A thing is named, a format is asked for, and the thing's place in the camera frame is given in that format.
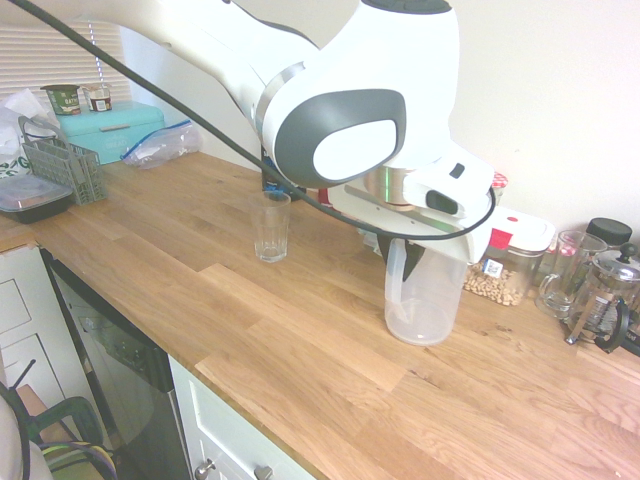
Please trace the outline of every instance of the french press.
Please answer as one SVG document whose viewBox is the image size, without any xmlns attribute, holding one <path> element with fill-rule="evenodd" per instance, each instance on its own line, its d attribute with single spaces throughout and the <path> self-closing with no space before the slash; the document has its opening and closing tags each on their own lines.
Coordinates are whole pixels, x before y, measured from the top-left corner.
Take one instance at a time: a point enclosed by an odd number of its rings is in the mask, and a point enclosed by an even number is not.
<svg viewBox="0 0 640 480">
<path fill-rule="evenodd" d="M 569 309 L 567 343 L 591 340 L 607 353 L 620 346 L 629 327 L 628 306 L 640 287 L 640 262 L 632 258 L 637 253 L 638 247 L 625 243 L 620 251 L 594 257 Z"/>
</svg>

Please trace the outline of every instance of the dishwasher door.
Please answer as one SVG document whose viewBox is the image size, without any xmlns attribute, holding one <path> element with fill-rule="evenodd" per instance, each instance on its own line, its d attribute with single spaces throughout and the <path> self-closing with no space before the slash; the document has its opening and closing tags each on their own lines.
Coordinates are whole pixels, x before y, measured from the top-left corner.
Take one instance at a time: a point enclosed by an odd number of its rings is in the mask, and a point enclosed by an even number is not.
<svg viewBox="0 0 640 480">
<path fill-rule="evenodd" d="M 94 394 L 104 399 L 111 417 L 101 412 L 105 425 L 115 428 L 121 448 L 148 480 L 189 480 L 166 353 L 63 269 L 52 266 L 53 276 L 97 380 Z"/>
</svg>

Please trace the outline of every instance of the ziploc bag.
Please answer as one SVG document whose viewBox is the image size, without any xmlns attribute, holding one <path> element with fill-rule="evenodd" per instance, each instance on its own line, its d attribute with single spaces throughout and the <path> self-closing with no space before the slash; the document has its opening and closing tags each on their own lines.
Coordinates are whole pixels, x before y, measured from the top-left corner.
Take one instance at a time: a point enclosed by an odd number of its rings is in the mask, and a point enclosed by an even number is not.
<svg viewBox="0 0 640 480">
<path fill-rule="evenodd" d="M 191 120 L 161 128 L 143 137 L 120 158 L 127 165 L 153 168 L 187 153 L 198 152 L 202 137 Z"/>
</svg>

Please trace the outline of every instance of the window blinds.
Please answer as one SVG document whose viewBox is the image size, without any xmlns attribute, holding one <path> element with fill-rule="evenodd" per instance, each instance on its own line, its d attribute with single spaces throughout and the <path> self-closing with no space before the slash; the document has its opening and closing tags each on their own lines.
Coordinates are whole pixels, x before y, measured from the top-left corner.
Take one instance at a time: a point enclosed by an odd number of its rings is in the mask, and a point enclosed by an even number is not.
<svg viewBox="0 0 640 480">
<path fill-rule="evenodd" d="M 70 26 L 123 61 L 120 27 L 98 22 Z M 29 88 L 48 104 L 40 87 L 60 83 L 109 83 L 113 101 L 131 100 L 129 80 L 51 27 L 0 27 L 0 100 Z"/>
</svg>

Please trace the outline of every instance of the kitchen counter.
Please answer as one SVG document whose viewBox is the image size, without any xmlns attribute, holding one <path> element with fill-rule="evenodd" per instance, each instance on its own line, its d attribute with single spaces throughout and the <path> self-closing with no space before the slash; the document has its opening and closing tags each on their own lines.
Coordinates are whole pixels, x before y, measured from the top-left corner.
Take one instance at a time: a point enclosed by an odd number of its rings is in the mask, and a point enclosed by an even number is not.
<svg viewBox="0 0 640 480">
<path fill-rule="evenodd" d="M 255 257 L 259 173 L 203 154 L 103 171 L 109 199 L 2 219 L 0 247 L 50 250 L 317 478 L 640 478 L 640 358 L 468 292 L 444 343 L 404 344 L 352 227 L 294 202 L 288 256 Z"/>
</svg>

